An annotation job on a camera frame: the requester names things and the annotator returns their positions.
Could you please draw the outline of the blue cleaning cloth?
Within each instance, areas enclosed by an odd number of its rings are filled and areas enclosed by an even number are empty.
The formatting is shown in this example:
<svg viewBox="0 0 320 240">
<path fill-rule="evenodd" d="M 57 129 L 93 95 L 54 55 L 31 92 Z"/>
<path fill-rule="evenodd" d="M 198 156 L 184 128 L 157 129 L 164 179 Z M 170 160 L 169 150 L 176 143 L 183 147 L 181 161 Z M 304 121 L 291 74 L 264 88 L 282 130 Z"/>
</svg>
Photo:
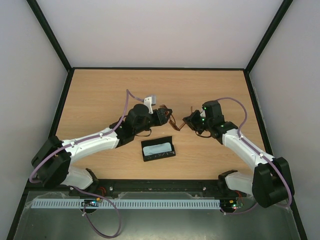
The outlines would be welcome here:
<svg viewBox="0 0 320 240">
<path fill-rule="evenodd" d="M 169 142 L 165 142 L 165 143 L 156 144 L 156 145 L 144 146 L 142 148 L 142 151 L 145 156 L 151 156 L 155 154 L 171 152 L 172 146 Z"/>
</svg>

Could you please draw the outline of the black glasses case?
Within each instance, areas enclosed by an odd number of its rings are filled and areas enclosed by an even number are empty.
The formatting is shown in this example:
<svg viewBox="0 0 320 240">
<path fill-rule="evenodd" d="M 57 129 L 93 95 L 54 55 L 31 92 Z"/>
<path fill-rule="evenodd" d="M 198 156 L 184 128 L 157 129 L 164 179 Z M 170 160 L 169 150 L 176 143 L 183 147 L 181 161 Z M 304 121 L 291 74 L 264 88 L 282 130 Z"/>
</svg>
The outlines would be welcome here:
<svg viewBox="0 0 320 240">
<path fill-rule="evenodd" d="M 166 136 L 141 142 L 142 158 L 144 162 L 150 162 L 176 156 L 173 145 L 173 137 Z"/>
</svg>

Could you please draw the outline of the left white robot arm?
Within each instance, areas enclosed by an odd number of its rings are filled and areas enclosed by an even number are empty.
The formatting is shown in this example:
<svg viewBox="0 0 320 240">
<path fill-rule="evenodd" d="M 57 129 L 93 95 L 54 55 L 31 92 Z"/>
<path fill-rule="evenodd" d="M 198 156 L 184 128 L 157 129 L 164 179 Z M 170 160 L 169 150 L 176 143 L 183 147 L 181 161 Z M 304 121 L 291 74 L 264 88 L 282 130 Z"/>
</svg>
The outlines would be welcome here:
<svg viewBox="0 0 320 240">
<path fill-rule="evenodd" d="M 165 125 L 172 112 L 163 105 L 150 110 L 144 104 L 136 104 L 117 122 L 99 132 L 66 140 L 51 136 L 31 160 L 33 172 L 29 181 L 41 183 L 47 189 L 66 185 L 85 190 L 93 184 L 93 174 L 88 169 L 73 166 L 75 162 L 101 151 L 122 147 L 139 133 Z"/>
</svg>

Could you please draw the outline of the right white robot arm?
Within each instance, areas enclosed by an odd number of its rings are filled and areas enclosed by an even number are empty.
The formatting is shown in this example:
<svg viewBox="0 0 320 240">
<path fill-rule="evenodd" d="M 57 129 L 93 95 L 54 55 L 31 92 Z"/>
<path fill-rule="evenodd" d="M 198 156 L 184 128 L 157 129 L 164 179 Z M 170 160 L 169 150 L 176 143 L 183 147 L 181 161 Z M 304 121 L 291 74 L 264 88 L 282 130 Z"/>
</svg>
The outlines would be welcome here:
<svg viewBox="0 0 320 240">
<path fill-rule="evenodd" d="M 218 100 L 207 101 L 201 110 L 193 111 L 183 121 L 196 134 L 209 136 L 232 150 L 252 170 L 251 175 L 229 170 L 218 176 L 218 191 L 229 196 L 239 191 L 252 196 L 258 205 L 268 208 L 291 206 L 295 193 L 290 166 L 283 157 L 274 157 L 251 142 L 231 121 L 225 121 Z"/>
</svg>

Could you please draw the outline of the brown tortoiseshell sunglasses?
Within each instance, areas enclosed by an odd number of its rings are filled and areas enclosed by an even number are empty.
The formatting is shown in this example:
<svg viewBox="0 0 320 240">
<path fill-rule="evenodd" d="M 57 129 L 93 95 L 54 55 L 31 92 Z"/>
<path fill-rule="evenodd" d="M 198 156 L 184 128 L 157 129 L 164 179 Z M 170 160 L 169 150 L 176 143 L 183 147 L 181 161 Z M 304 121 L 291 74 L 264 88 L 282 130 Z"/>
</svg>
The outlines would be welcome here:
<svg viewBox="0 0 320 240">
<path fill-rule="evenodd" d="M 165 104 L 160 105 L 160 108 L 168 108 Z M 176 119 L 173 116 L 173 114 L 171 115 L 171 117 L 169 117 L 168 123 L 171 125 L 171 127 L 175 130 L 175 131 L 181 131 L 181 129 L 186 125 L 184 122 L 181 125 L 177 125 Z"/>
</svg>

